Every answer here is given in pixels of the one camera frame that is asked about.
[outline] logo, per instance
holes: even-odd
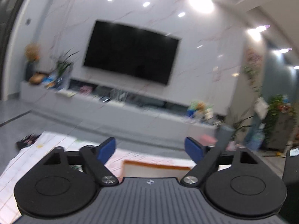
[[[153,180],[151,180],[151,179],[147,181],[147,184],[149,184],[149,185],[152,185],[152,184],[154,184],[154,183],[155,183],[155,182],[154,182]]]

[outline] wall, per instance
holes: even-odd
[[[296,70],[285,59],[284,54],[269,44],[266,58],[263,97],[268,102],[276,94],[288,95],[292,103],[296,102],[298,76]]]
[[[142,5],[149,1],[147,8]],[[182,18],[178,14],[185,12]],[[169,85],[82,67],[96,20],[115,21],[181,38]],[[211,14],[194,10],[188,0],[53,0],[39,42],[39,69],[51,71],[59,55],[73,48],[78,54],[72,77],[119,87],[139,94],[188,105],[192,100],[214,104],[226,113],[243,53],[244,25],[216,6]]]
[[[39,37],[41,26],[52,0],[25,0],[15,21],[4,64],[3,99],[18,93],[24,79],[26,58],[24,49]]]
[[[234,92],[230,111],[231,114],[228,114],[226,122],[230,125],[234,123],[234,117],[237,116],[238,120],[241,120],[241,115],[246,111],[247,113],[242,117],[242,119],[251,117],[255,114],[254,112],[254,102],[261,94],[261,91],[256,92],[263,85],[264,81],[264,74],[265,74],[265,56],[267,54],[267,42],[265,39],[261,38],[260,41],[255,41],[249,34],[246,36],[246,45],[244,48],[244,55],[242,61],[242,68],[246,65],[246,61],[248,60],[246,51],[248,49],[253,49],[254,52],[262,56],[261,63],[261,70],[259,74],[255,77],[255,82],[251,85],[248,76],[243,73],[243,69],[240,71],[240,75],[238,76],[236,90]],[[252,119],[248,119],[244,122],[244,125],[250,125]],[[239,132],[237,135],[237,140],[242,141],[249,128],[246,129],[244,132]]]

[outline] potted flower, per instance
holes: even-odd
[[[62,54],[57,58],[56,62],[56,88],[61,90],[65,88],[68,78],[71,74],[71,70],[73,67],[73,61],[71,61],[71,57],[75,54],[77,54],[79,51],[72,53],[71,55],[68,55],[72,49],[70,49],[67,53]]]
[[[27,58],[27,65],[25,70],[25,80],[29,79],[35,74],[35,63],[39,60],[39,44],[32,43],[26,46],[25,56]]]

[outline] ribbed black surface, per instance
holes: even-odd
[[[55,219],[23,216],[16,224],[281,224],[277,216],[262,220],[238,220],[219,213],[198,189],[186,188],[176,179],[126,178],[111,188],[103,188],[96,200],[83,211]]]

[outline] black screen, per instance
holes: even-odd
[[[84,65],[167,84],[179,40],[97,21]]]

